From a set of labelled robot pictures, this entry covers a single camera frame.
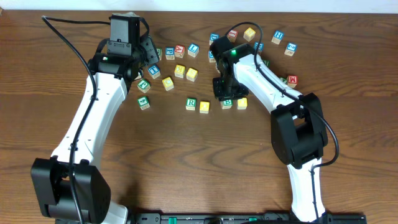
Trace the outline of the green B block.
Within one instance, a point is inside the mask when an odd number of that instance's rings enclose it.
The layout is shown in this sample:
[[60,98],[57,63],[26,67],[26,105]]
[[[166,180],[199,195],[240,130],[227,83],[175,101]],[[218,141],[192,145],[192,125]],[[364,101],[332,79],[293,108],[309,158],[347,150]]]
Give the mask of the green B block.
[[224,101],[221,101],[220,103],[221,103],[222,110],[230,109],[233,106],[232,100],[224,100]]

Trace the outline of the yellow O block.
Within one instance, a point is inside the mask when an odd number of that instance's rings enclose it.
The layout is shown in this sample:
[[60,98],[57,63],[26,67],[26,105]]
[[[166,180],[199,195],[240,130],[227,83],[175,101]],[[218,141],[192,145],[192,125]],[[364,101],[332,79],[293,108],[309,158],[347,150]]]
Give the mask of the yellow O block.
[[241,98],[237,100],[237,109],[238,110],[245,110],[248,106],[248,99],[247,98]]
[[201,114],[208,114],[209,111],[210,111],[210,102],[201,101],[200,102],[200,113]]

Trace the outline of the green R block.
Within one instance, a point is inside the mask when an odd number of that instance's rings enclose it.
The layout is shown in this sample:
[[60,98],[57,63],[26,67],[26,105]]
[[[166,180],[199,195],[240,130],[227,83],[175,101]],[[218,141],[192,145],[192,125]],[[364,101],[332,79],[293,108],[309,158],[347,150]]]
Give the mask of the green R block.
[[197,100],[195,98],[187,98],[185,108],[186,110],[195,111]]

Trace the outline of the blue T block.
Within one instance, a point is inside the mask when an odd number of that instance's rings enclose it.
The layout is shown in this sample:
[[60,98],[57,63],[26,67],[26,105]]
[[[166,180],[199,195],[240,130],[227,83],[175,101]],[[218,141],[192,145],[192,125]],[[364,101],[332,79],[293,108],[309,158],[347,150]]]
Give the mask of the blue T block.
[[156,79],[160,76],[160,69],[157,65],[152,65],[148,68],[149,75],[153,78]]

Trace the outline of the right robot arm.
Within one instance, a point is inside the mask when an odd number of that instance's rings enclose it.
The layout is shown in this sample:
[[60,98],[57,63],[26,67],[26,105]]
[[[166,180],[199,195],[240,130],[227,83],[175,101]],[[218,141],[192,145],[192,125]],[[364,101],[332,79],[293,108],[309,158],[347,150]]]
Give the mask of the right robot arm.
[[289,171],[292,212],[301,222],[316,221],[325,212],[318,166],[328,144],[320,100],[285,84],[249,44],[235,47],[220,37],[210,45],[210,53],[221,75],[213,79],[215,98],[238,100],[253,93],[266,107],[273,150]]

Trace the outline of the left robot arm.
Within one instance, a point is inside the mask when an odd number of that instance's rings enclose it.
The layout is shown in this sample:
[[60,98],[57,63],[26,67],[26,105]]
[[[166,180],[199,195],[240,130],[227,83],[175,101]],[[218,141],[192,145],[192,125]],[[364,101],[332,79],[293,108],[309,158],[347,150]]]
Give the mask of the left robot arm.
[[114,116],[133,82],[159,61],[143,17],[114,13],[110,36],[84,60],[88,77],[82,101],[60,144],[48,159],[37,158],[30,170],[43,216],[57,223],[127,223],[129,211],[111,200],[101,175],[103,147]]

